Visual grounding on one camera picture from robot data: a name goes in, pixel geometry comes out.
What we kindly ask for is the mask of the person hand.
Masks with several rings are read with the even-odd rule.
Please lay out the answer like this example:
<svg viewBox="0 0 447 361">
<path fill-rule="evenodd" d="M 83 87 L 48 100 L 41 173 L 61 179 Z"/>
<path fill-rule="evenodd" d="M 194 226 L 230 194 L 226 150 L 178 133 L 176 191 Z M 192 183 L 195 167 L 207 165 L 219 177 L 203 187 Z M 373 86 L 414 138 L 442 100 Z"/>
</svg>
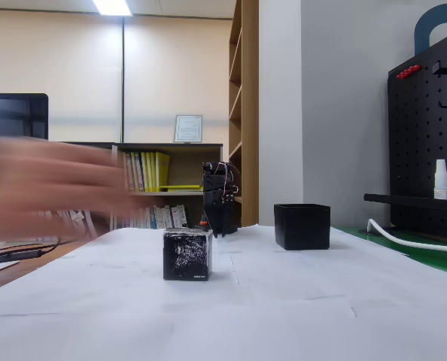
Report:
<svg viewBox="0 0 447 361">
<path fill-rule="evenodd" d="M 132 196 L 111 151 L 41 140 L 0 138 L 0 242 L 69 237 L 77 231 L 42 211 L 93 211 L 128 217 L 155 197 Z"/>
</svg>

